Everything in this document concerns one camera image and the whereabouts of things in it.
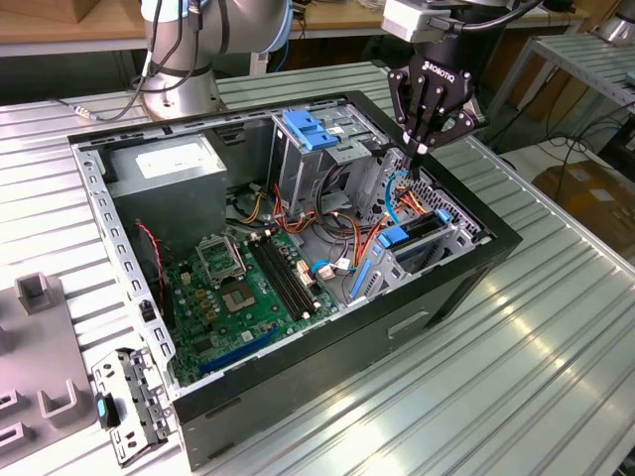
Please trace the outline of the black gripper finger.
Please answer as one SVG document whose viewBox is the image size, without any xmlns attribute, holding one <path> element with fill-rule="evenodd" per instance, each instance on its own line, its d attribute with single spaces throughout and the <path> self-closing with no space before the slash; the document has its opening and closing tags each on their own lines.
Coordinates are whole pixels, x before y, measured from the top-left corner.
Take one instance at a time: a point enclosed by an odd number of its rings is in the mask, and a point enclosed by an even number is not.
<svg viewBox="0 0 635 476">
<path fill-rule="evenodd" d="M 387 75 L 395 120 L 403 126 L 405 155 L 409 168 L 419 168 L 426 152 L 419 152 L 422 139 L 417 132 L 422 125 L 422 98 L 427 84 L 423 76 L 409 76 L 403 69 L 391 69 Z"/>
<path fill-rule="evenodd" d="M 417 112 L 415 163 L 432 151 L 489 125 L 472 80 L 425 86 Z"/>
</svg>

